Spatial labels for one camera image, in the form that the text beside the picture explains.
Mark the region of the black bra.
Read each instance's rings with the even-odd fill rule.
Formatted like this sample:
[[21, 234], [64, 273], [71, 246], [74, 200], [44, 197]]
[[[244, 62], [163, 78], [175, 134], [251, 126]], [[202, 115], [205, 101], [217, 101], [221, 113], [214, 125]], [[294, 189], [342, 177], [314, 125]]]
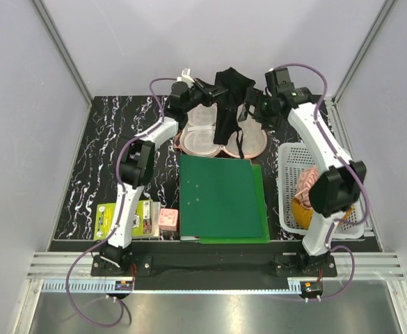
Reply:
[[236, 144], [241, 159], [244, 158], [242, 145], [244, 132], [237, 121], [237, 111], [244, 103], [246, 90], [255, 85], [255, 81], [237, 72], [233, 67], [217, 72], [215, 85], [228, 89], [220, 96], [217, 103], [216, 128], [214, 144], [227, 145], [233, 133], [236, 133]]

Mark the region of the pink floral mesh laundry bag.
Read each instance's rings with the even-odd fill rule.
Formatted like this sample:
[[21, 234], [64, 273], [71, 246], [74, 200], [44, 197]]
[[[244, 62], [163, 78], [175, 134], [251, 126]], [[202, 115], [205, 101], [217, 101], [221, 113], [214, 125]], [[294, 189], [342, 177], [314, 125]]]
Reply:
[[236, 116], [226, 120], [217, 116], [217, 105], [198, 105], [188, 112], [184, 129], [176, 135], [173, 147], [198, 157], [215, 157], [224, 153], [229, 157], [253, 159], [265, 151], [267, 133], [253, 118], [254, 107], [244, 105]]

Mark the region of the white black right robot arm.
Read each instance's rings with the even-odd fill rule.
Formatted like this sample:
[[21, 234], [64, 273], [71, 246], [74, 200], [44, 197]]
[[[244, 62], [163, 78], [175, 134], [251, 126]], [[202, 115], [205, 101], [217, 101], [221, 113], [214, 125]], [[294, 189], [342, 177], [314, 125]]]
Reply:
[[248, 88], [244, 111], [253, 109], [253, 118], [263, 125], [273, 120], [286, 120], [299, 134], [317, 167], [319, 178], [308, 191], [313, 209], [302, 249], [294, 260], [300, 273], [311, 276], [325, 264], [332, 250], [331, 240], [339, 226], [360, 225], [362, 217], [353, 222], [347, 212], [360, 197], [367, 194], [364, 179], [367, 167], [363, 161], [353, 161], [328, 130], [319, 115], [323, 98], [307, 88], [284, 85], [269, 95], [256, 88]]

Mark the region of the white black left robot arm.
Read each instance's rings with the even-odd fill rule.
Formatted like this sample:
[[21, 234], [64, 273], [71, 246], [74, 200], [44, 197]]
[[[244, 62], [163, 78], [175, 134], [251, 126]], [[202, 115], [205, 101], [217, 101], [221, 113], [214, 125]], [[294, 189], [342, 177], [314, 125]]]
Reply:
[[123, 145], [115, 165], [117, 200], [111, 229], [97, 245], [99, 258], [115, 275], [126, 274], [131, 266], [128, 252], [134, 215], [145, 186], [152, 179], [155, 152], [183, 129], [189, 111], [199, 105], [212, 106], [227, 91], [201, 79], [177, 79], [166, 103], [159, 103], [159, 119]]

